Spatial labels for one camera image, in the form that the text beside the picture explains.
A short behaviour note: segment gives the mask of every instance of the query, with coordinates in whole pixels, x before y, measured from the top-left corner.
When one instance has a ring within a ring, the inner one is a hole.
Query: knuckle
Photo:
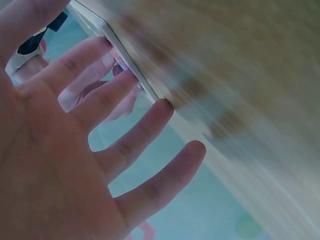
[[[137,124],[137,131],[142,135],[143,138],[148,139],[152,136],[152,128],[145,126],[142,123]]]
[[[105,109],[109,109],[111,106],[114,105],[114,101],[111,99],[111,97],[104,92],[97,91],[97,93],[95,93],[95,97],[96,97],[97,101]]]
[[[160,209],[161,193],[159,189],[153,184],[146,184],[143,186],[142,190],[147,199],[155,206],[155,208]]]
[[[70,72],[72,74],[76,74],[79,70],[76,62],[70,57],[65,56],[65,57],[61,58],[60,63],[68,72]]]
[[[90,67],[90,76],[96,81],[102,79],[107,74],[105,67],[102,64],[94,64]]]
[[[166,166],[163,170],[166,177],[170,179],[170,182],[184,185],[185,181],[183,181],[181,175],[173,167]]]
[[[121,156],[123,156],[124,166],[130,165],[131,161],[132,161],[132,154],[133,153],[132,153],[132,150],[129,147],[129,145],[122,142],[122,141],[118,141],[115,143],[114,147],[117,149],[119,154]]]

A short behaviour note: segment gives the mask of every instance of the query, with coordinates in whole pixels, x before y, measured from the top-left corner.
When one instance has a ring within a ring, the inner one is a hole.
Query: wooden table
[[[176,108],[175,131],[205,143],[205,164],[272,238],[320,239],[319,1],[78,2],[108,22]]]

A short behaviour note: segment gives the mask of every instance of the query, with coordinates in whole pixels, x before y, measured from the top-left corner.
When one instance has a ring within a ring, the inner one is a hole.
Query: fingernail
[[[115,59],[111,54],[107,54],[103,57],[102,62],[104,66],[109,67],[110,65],[114,64]]]
[[[139,84],[139,85],[136,86],[135,89],[133,90],[133,95],[134,95],[135,97],[138,97],[138,96],[141,94],[142,91],[143,91],[143,88],[140,87],[140,84]]]

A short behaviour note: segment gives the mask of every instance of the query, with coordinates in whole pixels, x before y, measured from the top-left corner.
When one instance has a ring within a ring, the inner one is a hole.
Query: hand
[[[191,142],[156,176],[121,196],[111,196],[108,184],[158,136],[173,108],[159,100],[108,149],[90,150],[89,132],[138,84],[131,72],[124,71],[68,113],[61,108],[60,93],[111,49],[103,37],[81,42],[15,88],[4,70],[10,56],[67,3],[15,0],[0,14],[2,239],[124,239],[188,184],[206,152],[203,144]]]
[[[14,75],[14,78],[19,83],[25,83],[48,65],[48,62],[42,56],[35,56],[18,69]],[[106,83],[105,81],[100,80],[104,78],[111,69],[113,70],[114,76],[119,75],[123,70],[119,65],[114,65],[115,59],[110,54],[91,64],[59,95],[58,101],[61,107],[66,112],[72,110],[91,91]],[[115,109],[103,122],[111,122],[121,116],[130,115],[141,91],[142,88],[138,86],[135,87],[119,103],[119,105],[115,107]]]

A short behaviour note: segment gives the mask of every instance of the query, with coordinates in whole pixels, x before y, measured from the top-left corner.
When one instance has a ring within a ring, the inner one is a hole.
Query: green circle
[[[246,212],[235,222],[235,232],[242,239],[254,239],[261,233],[262,228]]]

